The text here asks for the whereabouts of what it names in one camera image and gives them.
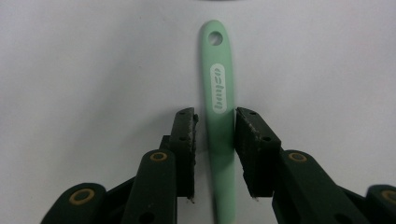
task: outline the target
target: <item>white surface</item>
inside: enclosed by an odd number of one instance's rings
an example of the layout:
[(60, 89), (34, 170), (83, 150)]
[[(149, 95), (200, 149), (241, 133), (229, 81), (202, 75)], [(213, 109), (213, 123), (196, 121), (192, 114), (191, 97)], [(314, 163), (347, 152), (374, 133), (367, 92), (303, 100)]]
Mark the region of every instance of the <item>white surface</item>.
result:
[[(2, 1), (0, 223), (39, 223), (66, 189), (112, 189), (193, 106), (195, 204), (212, 223), (199, 29), (217, 19), (233, 49), (235, 104), (286, 149), (310, 153), (359, 194), (396, 186), (395, 1)], [(276, 223), (237, 167), (239, 223)]]

